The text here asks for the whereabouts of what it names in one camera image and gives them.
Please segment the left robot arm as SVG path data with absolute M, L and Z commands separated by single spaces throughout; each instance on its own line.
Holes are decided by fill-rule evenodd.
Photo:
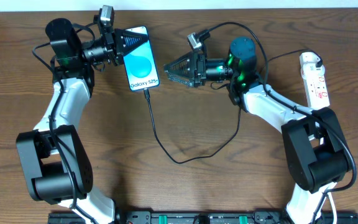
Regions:
M 123 65 L 131 90 L 158 84 L 148 30 L 115 29 L 111 16 L 96 16 L 99 38 L 82 42 L 81 30 L 65 18 L 50 21 L 45 32 L 54 56 L 47 64 L 53 96 L 33 130 L 20 133 L 16 147 L 30 197 L 69 208 L 85 223 L 113 223 L 114 200 L 93 183 L 93 170 L 77 129 L 93 94 L 94 73 L 107 63 Z

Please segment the white power strip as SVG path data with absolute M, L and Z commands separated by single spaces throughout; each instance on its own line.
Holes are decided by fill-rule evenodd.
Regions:
M 324 74 L 325 67 L 323 65 L 316 67 L 314 63 L 305 63 L 301 66 L 307 104 L 314 110 L 330 105 Z

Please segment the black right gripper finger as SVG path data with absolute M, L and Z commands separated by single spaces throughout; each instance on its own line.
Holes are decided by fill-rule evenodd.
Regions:
M 188 73 L 175 74 L 167 72 L 167 78 L 170 81 L 177 82 L 179 84 L 183 84 L 187 87 L 194 87 L 194 76 Z
M 191 71 L 192 58 L 193 53 L 188 52 L 187 54 L 182 55 L 178 59 L 164 65 L 164 72 L 171 73 L 174 75 L 188 75 Z

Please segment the blue smartphone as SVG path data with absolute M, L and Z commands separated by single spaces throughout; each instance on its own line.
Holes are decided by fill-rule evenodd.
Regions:
M 130 90 L 137 91 L 159 86 L 160 80 L 147 28 L 133 27 L 127 31 L 146 36 L 145 43 L 123 57 Z

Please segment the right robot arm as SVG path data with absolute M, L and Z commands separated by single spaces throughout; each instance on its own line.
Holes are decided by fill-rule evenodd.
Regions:
M 321 209 L 338 188 L 347 172 L 357 176 L 354 158 L 348 148 L 335 112 L 325 102 L 299 105 L 277 93 L 257 71 L 257 39 L 238 37 L 232 41 L 227 58 L 209 59 L 204 43 L 188 37 L 191 52 L 166 64 L 169 80 L 197 88 L 206 82 L 227 81 L 232 103 L 256 115 L 277 129 L 283 138 L 287 166 L 295 181 L 286 206 L 290 223 L 317 223 Z

